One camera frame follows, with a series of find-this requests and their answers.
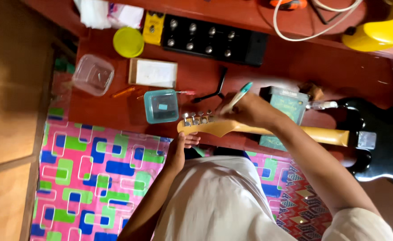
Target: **teal plastic container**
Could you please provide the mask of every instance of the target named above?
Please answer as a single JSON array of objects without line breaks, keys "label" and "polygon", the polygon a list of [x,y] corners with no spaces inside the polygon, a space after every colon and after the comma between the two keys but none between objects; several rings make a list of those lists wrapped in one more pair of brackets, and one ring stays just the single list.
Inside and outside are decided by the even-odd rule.
[{"label": "teal plastic container", "polygon": [[154,90],[144,94],[146,119],[150,124],[178,120],[177,94],[175,90]]}]

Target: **person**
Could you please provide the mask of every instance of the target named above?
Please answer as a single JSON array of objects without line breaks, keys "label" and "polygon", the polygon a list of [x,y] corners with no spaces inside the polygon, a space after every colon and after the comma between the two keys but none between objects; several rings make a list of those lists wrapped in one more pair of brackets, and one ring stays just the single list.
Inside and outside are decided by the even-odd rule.
[{"label": "person", "polygon": [[[333,215],[322,240],[393,241],[392,229],[354,177],[285,114],[247,93],[222,118],[268,129],[281,140]],[[248,158],[185,160],[184,149],[199,143],[195,134],[172,141],[164,167],[118,240],[296,240],[276,225]]]}]

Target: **plastic container lid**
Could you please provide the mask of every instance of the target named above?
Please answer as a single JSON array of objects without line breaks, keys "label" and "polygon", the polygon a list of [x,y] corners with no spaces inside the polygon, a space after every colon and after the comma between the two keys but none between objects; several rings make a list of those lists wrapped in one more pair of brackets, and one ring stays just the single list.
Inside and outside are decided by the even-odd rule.
[{"label": "plastic container lid", "polygon": [[143,36],[134,28],[123,27],[114,34],[113,46],[116,52],[121,56],[125,58],[134,58],[143,52]]},{"label": "plastic container lid", "polygon": [[146,119],[150,124],[178,120],[177,94],[175,90],[154,90],[144,94]]},{"label": "plastic container lid", "polygon": [[92,54],[85,54],[80,59],[73,74],[73,84],[94,96],[104,95],[110,87],[114,68],[107,61]]}]

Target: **clear plastic container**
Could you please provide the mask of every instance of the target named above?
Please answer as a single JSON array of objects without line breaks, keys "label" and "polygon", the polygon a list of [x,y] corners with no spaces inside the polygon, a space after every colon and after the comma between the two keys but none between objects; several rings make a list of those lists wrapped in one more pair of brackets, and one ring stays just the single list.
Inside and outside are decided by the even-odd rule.
[{"label": "clear plastic container", "polygon": [[150,124],[178,120],[177,94],[175,90],[154,90],[144,94],[146,119]]},{"label": "clear plastic container", "polygon": [[113,76],[114,68],[110,63],[95,55],[85,54],[73,74],[73,83],[94,96],[102,96],[110,87]]}]

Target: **white t-shirt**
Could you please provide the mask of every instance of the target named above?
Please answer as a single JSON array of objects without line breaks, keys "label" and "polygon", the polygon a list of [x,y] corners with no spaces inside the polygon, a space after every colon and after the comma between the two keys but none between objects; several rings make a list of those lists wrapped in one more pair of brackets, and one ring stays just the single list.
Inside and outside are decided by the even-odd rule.
[{"label": "white t-shirt", "polygon": [[[296,241],[276,225],[253,163],[240,156],[186,160],[153,240]],[[335,215],[322,240],[393,241],[393,231],[371,211],[351,208]]]}]

